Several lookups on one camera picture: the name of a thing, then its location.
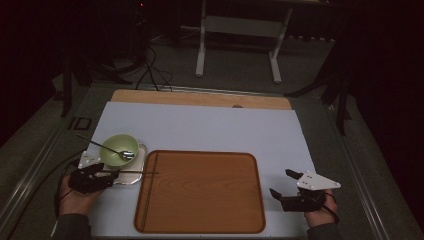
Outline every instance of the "human hand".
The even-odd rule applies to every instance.
[[[80,193],[69,187],[69,178],[69,176],[65,176],[62,181],[59,215],[71,213],[87,215],[103,190],[94,193]]]
[[[324,190],[325,191],[325,203],[331,211],[337,213],[337,204],[333,197],[333,191],[331,189]],[[324,208],[321,208],[314,212],[305,212],[306,222],[309,227],[316,227],[318,225],[327,224],[327,223],[335,223],[336,220],[329,211]]]

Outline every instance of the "black cable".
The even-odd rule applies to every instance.
[[[63,194],[63,196],[60,197],[60,200],[64,199],[68,194],[70,194],[74,189],[69,190],[67,193]]]
[[[333,212],[333,210],[331,210],[329,207],[322,205],[322,208],[324,208],[325,210],[327,210],[331,215],[333,215],[334,218],[334,222],[336,224],[338,224],[340,222],[339,217],[337,216],[337,214],[335,212]]]
[[[156,51],[152,47],[150,47],[150,46],[148,46],[148,48],[150,50],[152,50],[152,52],[153,52],[153,60],[152,60],[152,63],[149,65],[148,58],[146,57],[147,70],[143,73],[143,75],[141,75],[140,79],[138,80],[138,82],[137,82],[137,84],[135,86],[135,90],[138,89],[138,86],[141,84],[141,82],[143,81],[143,79],[146,76],[146,74],[149,73],[150,77],[152,78],[152,82],[155,85],[156,90],[159,91],[159,89],[157,88],[156,83],[155,83],[155,81],[153,79],[152,73],[151,73],[151,68],[152,68],[153,64],[155,63],[155,61],[156,61]]]
[[[136,57],[135,60],[133,60],[133,63],[125,66],[125,67],[121,67],[121,68],[115,68],[115,69],[110,69],[111,72],[116,73],[116,74],[124,74],[124,73],[128,73],[130,71],[136,70],[137,68],[140,68],[143,65],[143,61],[142,61],[142,57]]]
[[[78,166],[78,160],[79,159],[75,159],[74,161],[69,162],[68,165],[66,165],[66,167],[62,170],[62,173],[60,174],[59,181],[58,181],[57,187],[56,187],[56,193],[54,194],[54,199],[53,199],[54,213],[55,213],[56,218],[59,217],[60,200],[61,200],[60,192],[61,192],[63,178],[65,177],[66,173],[68,172],[68,169],[72,165],[76,164],[76,166]]]
[[[76,157],[76,156],[78,156],[78,155],[81,155],[82,154],[82,152],[84,152],[85,151],[85,149],[84,150],[81,150],[81,151],[78,151],[78,152],[76,152],[76,153],[74,153],[74,154],[72,154],[71,156],[69,156],[69,157],[67,157],[66,159],[64,159],[64,160],[62,160],[61,162],[59,162],[59,164],[57,164],[52,170],[50,170],[45,176],[44,176],[44,178],[41,180],[41,182],[40,183],[38,183],[38,185],[37,185],[37,187],[35,188],[35,190],[31,193],[31,195],[29,196],[29,198],[28,198],[28,200],[27,200],[27,202],[26,202],[26,204],[24,205],[24,207],[23,207],[23,209],[22,209],[22,211],[21,211],[21,213],[19,214],[19,217],[18,217],[18,219],[16,220],[16,223],[15,223],[15,225],[13,226],[13,228],[12,228],[12,230],[10,231],[10,233],[9,233],[9,236],[7,237],[7,239],[11,239],[12,238],[12,236],[13,236],[13,234],[15,233],[15,231],[16,231],[16,228],[18,227],[18,225],[19,225],[19,222],[22,220],[22,217],[23,217],[23,215],[24,215],[24,213],[25,213],[25,211],[26,211],[26,209],[28,208],[28,206],[29,206],[29,204],[31,203],[31,201],[33,200],[33,198],[34,198],[34,196],[35,196],[35,194],[38,192],[38,190],[41,188],[41,186],[43,185],[43,183],[47,180],[47,178],[54,172],[54,171],[56,171],[62,164],[64,164],[64,163],[66,163],[67,161],[69,161],[70,159],[72,159],[72,158],[74,158],[74,157]]]
[[[149,46],[149,49],[153,52],[153,54],[154,54],[154,56],[155,56],[155,58],[154,58],[154,60],[156,60],[156,56],[157,56],[157,53],[156,53],[156,51],[152,48],[152,47],[150,47]],[[169,88],[171,89],[171,92],[172,92],[172,86],[171,86],[171,84],[169,83],[169,81],[171,81],[172,80],[172,78],[173,78],[173,75],[172,75],[172,73],[170,73],[170,72],[166,72],[166,71],[162,71],[162,70],[159,70],[157,67],[155,67],[154,66],[154,61],[152,61],[151,63],[150,63],[150,65],[151,65],[151,67],[153,67],[153,69],[154,70],[156,70],[156,72],[159,74],[159,76],[165,81],[165,84],[162,84],[162,86],[158,89],[157,88],[157,86],[156,86],[156,84],[155,84],[155,82],[154,82],[154,80],[153,80],[153,84],[155,85],[155,87],[156,87],[156,90],[157,91],[160,91],[165,85],[168,85],[169,86]],[[167,73],[167,74],[169,74],[170,76],[171,76],[171,78],[169,79],[169,80],[167,80],[163,75],[162,75],[162,73],[161,72],[164,72],[164,73]]]
[[[155,79],[153,78],[153,73],[152,73],[152,66],[153,66],[153,62],[149,65],[149,61],[146,61],[147,66],[149,66],[149,75],[150,75],[150,79],[152,80],[153,85],[155,86],[156,91],[159,92],[159,88],[156,85]]]
[[[325,194],[327,194],[328,196],[332,197],[332,198],[333,198],[333,200],[334,200],[334,202],[335,202],[335,203],[337,203],[336,198],[335,198],[332,194],[329,194],[329,193],[327,193],[327,192],[324,192],[324,193],[325,193]]]

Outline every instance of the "cable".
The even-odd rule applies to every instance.
[[[334,202],[335,203],[337,203],[337,200],[336,200],[336,198],[334,197],[334,195],[333,194],[329,194],[329,193],[327,193],[327,192],[324,192],[325,194],[327,194],[328,196],[330,196],[330,197],[332,197],[333,198],[333,200],[334,200]]]
[[[324,208],[325,210],[327,210],[331,215],[333,215],[333,218],[334,218],[334,222],[336,223],[336,224],[338,224],[339,222],[340,222],[340,219],[339,219],[339,217],[337,216],[337,214],[335,213],[335,212],[333,212],[333,210],[331,210],[330,208],[328,208],[327,206],[325,206],[325,205],[322,205],[322,208]]]
[[[55,213],[56,218],[59,217],[60,200],[62,199],[60,197],[60,192],[61,192],[63,178],[65,177],[66,172],[68,172],[69,167],[71,167],[72,165],[78,166],[77,160],[79,160],[79,159],[76,159],[72,162],[69,162],[68,165],[66,165],[66,167],[62,170],[62,173],[60,174],[59,181],[58,181],[57,187],[56,187],[56,193],[54,194],[54,199],[53,199],[54,213]]]
[[[152,82],[153,82],[153,84],[155,85],[156,90],[157,90],[157,91],[159,91],[159,89],[157,88],[156,83],[155,83],[155,81],[154,81],[154,79],[153,79],[153,75],[152,75],[152,73],[151,73],[151,68],[152,68],[153,64],[155,63],[155,61],[156,61],[156,51],[155,51],[152,47],[150,47],[150,46],[148,46],[148,48],[149,48],[150,50],[152,50],[152,52],[153,52],[153,60],[152,60],[152,64],[151,64],[151,65],[149,65],[148,58],[146,57],[146,66],[147,66],[147,70],[146,70],[146,71],[145,71],[145,72],[141,75],[140,79],[138,80],[138,82],[137,82],[137,84],[136,84],[136,86],[135,86],[135,90],[137,90],[137,89],[138,89],[138,86],[141,84],[141,82],[143,81],[143,79],[144,79],[144,77],[146,76],[146,74],[147,74],[147,73],[149,73],[150,77],[152,78]]]
[[[64,199],[68,194],[70,194],[74,189],[69,190],[67,193],[65,193],[62,197],[60,197],[60,200]]]
[[[74,157],[76,157],[76,156],[78,156],[78,155],[81,155],[82,154],[82,152],[84,152],[85,151],[85,149],[83,149],[83,150],[80,150],[80,151],[78,151],[78,152],[76,152],[76,153],[74,153],[74,154],[72,154],[71,156],[69,156],[69,157],[67,157],[66,159],[64,159],[64,160],[62,160],[61,162],[59,162],[59,164],[57,164],[52,170],[50,170],[45,176],[44,176],[44,178],[40,181],[40,183],[38,183],[38,185],[36,186],[36,188],[35,188],[35,190],[31,193],[31,195],[29,196],[29,198],[28,198],[28,200],[27,200],[27,202],[26,202],[26,204],[24,205],[24,207],[23,207],[23,209],[22,209],[22,211],[21,211],[21,213],[19,214],[19,216],[18,216],[18,219],[16,220],[16,223],[15,223],[15,225],[13,226],[13,228],[12,228],[12,230],[10,231],[10,233],[9,233],[9,236],[7,237],[7,239],[11,239],[12,238],[12,236],[13,236],[13,234],[14,234],[14,232],[16,231],[16,228],[18,227],[18,225],[19,225],[19,222],[22,220],[22,217],[24,216],[24,213],[25,213],[25,211],[27,210],[27,208],[28,208],[28,206],[29,206],[29,204],[31,203],[31,201],[33,200],[33,198],[34,198],[34,196],[36,195],[36,193],[38,192],[38,190],[41,188],[41,186],[43,185],[43,183],[47,180],[47,178],[54,172],[54,171],[56,171],[62,164],[64,164],[64,163],[66,163],[67,161],[69,161],[70,159],[72,159],[72,158],[74,158]]]
[[[190,38],[191,36],[194,36],[197,33],[200,33],[200,30],[196,30],[194,32],[191,32],[191,33],[188,33],[188,34],[186,34],[184,36],[181,36],[181,37],[179,37],[179,40]],[[165,38],[166,41],[161,42],[160,40],[162,38]],[[154,38],[150,39],[149,41],[151,43],[159,44],[159,45],[170,45],[170,44],[175,43],[175,41],[167,39],[166,36],[165,36],[165,34],[161,34],[161,35],[159,35],[157,37],[154,37]]]
[[[152,48],[152,47],[150,47],[149,46],[149,48],[150,48],[150,50],[153,52],[153,54],[154,54],[154,56],[155,56],[155,59],[154,60],[156,60],[156,56],[157,56],[157,53],[156,53],[156,51]],[[172,75],[172,73],[170,73],[170,72],[167,72],[167,71],[162,71],[162,70],[159,70],[157,67],[155,67],[154,66],[154,61],[151,63],[151,67],[153,67],[153,69],[154,70],[156,70],[156,72],[159,74],[159,76],[165,81],[165,84],[162,84],[162,86],[158,89],[157,88],[157,86],[156,86],[156,83],[154,82],[154,80],[152,80],[153,81],[153,84],[155,85],[155,87],[156,87],[156,90],[157,91],[160,91],[165,85],[168,85],[169,86],[169,88],[170,88],[170,90],[171,90],[171,92],[172,92],[172,86],[171,86],[171,84],[169,83],[169,81],[171,81],[172,80],[172,78],[173,78],[173,75]],[[171,76],[171,78],[169,79],[169,80],[167,80],[163,75],[162,75],[162,73],[161,72],[164,72],[164,73],[167,73],[167,74],[169,74],[170,76]]]
[[[133,63],[130,64],[129,66],[125,66],[122,68],[110,68],[110,71],[116,74],[123,74],[123,73],[128,73],[130,71],[136,70],[137,68],[140,68],[143,65],[143,61],[142,61],[143,57],[135,57],[135,59],[132,61]]]

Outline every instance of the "white stand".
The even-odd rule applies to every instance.
[[[287,30],[287,26],[293,12],[289,8],[286,12],[284,22],[260,21],[240,18],[229,18],[206,15],[206,0],[202,1],[202,19],[200,21],[200,47],[197,56],[196,77],[203,76],[205,65],[205,35],[208,32],[234,33],[261,37],[275,37],[277,44],[273,51],[269,53],[272,75],[274,82],[282,82],[280,69],[277,63],[277,56]]]

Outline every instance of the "metal spoon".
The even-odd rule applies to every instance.
[[[96,142],[94,142],[94,141],[91,141],[90,139],[87,139],[87,138],[85,138],[85,137],[83,137],[83,136],[81,136],[81,135],[79,135],[79,134],[77,134],[77,136],[78,136],[79,138],[81,138],[81,139],[83,139],[83,140],[87,141],[87,142],[90,142],[90,143],[92,143],[92,144],[94,144],[94,145],[97,145],[97,146],[99,146],[99,147],[102,147],[102,148],[106,148],[107,150],[112,151],[112,152],[114,152],[114,153],[118,154],[118,155],[119,155],[119,157],[120,157],[122,160],[124,160],[124,161],[130,161],[130,160],[132,160],[132,159],[135,157],[135,154],[134,154],[133,152],[125,151],[125,150],[124,150],[124,151],[120,151],[120,152],[118,152],[118,151],[116,151],[116,150],[113,150],[113,149],[111,149],[111,148],[108,148],[108,147],[106,147],[106,146],[103,146],[103,145],[101,145],[100,143],[96,143]]]

